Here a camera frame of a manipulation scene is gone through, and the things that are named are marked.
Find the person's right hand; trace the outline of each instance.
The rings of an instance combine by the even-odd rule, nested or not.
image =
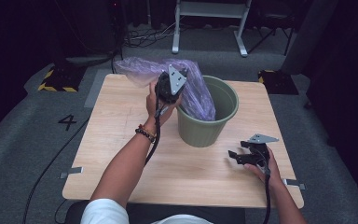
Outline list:
[[[277,162],[275,161],[274,154],[272,153],[272,150],[268,148],[269,152],[269,161],[268,161],[268,168],[270,169],[270,179],[269,179],[269,186],[272,188],[279,187],[280,185],[283,185],[283,182],[281,180],[281,174],[278,169]],[[261,172],[261,170],[252,164],[244,164],[244,167],[250,171],[252,171],[255,175],[257,175],[263,182],[266,180],[266,176]]]

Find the purple plastic bag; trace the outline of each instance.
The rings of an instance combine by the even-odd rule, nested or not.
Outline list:
[[[162,71],[168,71],[172,65],[176,70],[188,69],[185,88],[182,92],[182,108],[194,119],[215,120],[216,110],[213,99],[205,84],[197,63],[190,60],[163,59],[148,61],[138,57],[126,58],[115,62],[119,74],[126,75],[138,87],[145,87],[157,80]]]

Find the green bucket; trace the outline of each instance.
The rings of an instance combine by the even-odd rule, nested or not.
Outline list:
[[[226,122],[238,111],[238,95],[224,80],[203,76],[216,109],[215,121],[190,117],[181,106],[177,107],[178,127],[181,138],[192,147],[212,145],[222,132]]]

